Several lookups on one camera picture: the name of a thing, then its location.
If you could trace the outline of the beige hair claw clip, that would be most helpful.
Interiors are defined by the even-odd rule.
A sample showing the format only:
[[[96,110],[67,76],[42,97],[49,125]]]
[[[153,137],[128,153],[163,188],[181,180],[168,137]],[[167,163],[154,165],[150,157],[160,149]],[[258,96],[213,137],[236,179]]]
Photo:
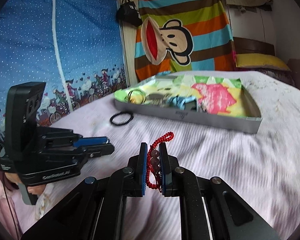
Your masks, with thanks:
[[[146,96],[145,103],[156,106],[164,106],[167,104],[167,101],[171,96],[171,93],[151,93]]]

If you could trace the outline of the light blue wrist watch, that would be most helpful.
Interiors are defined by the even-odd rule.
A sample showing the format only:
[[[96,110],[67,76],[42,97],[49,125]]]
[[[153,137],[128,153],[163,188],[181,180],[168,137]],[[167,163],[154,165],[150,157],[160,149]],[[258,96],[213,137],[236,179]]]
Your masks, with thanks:
[[[170,107],[178,108],[182,111],[198,111],[198,104],[195,96],[172,96],[167,99],[166,103]]]

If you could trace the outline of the black alligator hair clip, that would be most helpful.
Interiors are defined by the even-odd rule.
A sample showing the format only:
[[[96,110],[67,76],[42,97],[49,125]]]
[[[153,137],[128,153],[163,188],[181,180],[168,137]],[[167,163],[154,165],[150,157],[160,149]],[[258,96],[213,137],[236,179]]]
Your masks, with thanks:
[[[198,111],[199,111],[199,112],[207,112],[207,107],[201,102],[201,103],[198,105]]]

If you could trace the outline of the pink bed sheet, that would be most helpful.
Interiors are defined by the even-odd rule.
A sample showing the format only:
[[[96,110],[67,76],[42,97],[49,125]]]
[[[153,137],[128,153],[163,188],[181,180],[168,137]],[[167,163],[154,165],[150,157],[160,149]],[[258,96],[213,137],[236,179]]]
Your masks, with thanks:
[[[106,136],[112,155],[89,160],[81,175],[47,185],[35,206],[23,203],[18,190],[0,181],[0,222],[10,236],[24,233],[85,177],[104,178],[126,166],[140,144],[173,132],[168,153],[197,176],[221,177],[282,239],[300,224],[300,90],[259,72],[224,72],[239,78],[258,104],[262,123],[256,134],[136,115],[127,125],[109,122],[115,114],[112,95],[63,117],[55,127],[85,137]]]

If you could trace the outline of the grey metal tray box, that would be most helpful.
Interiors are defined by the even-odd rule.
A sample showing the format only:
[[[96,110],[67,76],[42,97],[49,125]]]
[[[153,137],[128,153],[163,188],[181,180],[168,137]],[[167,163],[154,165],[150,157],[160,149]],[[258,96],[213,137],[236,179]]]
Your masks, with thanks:
[[[233,117],[189,110],[182,111],[175,108],[165,108],[154,105],[135,105],[132,103],[120,102],[116,99],[115,107],[120,111],[130,111],[132,113],[149,115],[157,118],[255,134],[260,127],[262,116],[258,105],[244,86],[243,99],[244,105],[247,106],[249,111],[247,117]]]

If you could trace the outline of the blue fabric wardrobe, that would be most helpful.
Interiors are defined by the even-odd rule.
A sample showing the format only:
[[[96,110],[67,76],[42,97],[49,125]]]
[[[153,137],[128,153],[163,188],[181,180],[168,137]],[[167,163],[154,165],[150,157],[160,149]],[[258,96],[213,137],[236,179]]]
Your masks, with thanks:
[[[125,88],[119,0],[7,0],[0,11],[0,151],[10,87],[46,84],[35,113],[49,126]]]

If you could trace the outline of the colourful cartoon paper liner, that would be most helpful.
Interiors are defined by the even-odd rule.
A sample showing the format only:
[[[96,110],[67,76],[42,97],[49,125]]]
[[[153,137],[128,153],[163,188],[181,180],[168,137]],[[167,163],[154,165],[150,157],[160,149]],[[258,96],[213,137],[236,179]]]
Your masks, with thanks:
[[[197,104],[207,107],[209,114],[247,117],[249,111],[244,105],[243,86],[240,79],[225,77],[181,75],[153,76],[136,87],[117,90],[114,98],[120,102],[135,105],[145,103],[151,93],[171,93],[172,96],[195,96]]]

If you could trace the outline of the black hanging bag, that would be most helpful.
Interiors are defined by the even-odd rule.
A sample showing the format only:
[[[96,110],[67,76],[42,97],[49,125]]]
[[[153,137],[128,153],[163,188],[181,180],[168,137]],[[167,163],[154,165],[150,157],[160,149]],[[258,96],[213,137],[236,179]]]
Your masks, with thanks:
[[[140,13],[136,4],[131,0],[122,0],[122,3],[116,13],[116,19],[118,21],[129,23],[135,27],[142,25]]]

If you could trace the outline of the striped monkey cartoon blanket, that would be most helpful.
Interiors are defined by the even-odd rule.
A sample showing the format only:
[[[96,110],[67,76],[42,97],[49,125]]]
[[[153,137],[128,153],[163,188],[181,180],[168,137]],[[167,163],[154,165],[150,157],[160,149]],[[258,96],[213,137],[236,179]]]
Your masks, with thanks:
[[[165,71],[235,69],[234,39],[221,0],[139,0],[139,13],[138,80]]]

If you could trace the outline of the yellow pillow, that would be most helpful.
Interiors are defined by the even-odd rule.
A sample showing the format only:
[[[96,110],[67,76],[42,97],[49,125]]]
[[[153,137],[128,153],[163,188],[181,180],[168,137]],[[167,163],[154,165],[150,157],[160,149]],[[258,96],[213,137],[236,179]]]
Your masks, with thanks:
[[[273,55],[249,53],[236,55],[237,68],[267,68],[290,72],[290,68],[278,57]]]

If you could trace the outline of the dark wooden headboard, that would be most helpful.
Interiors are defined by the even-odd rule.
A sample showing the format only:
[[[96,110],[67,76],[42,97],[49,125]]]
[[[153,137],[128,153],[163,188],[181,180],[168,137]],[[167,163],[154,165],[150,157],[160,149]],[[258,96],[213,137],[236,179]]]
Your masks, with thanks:
[[[275,56],[273,44],[252,40],[248,38],[234,37],[236,54],[265,54]]]

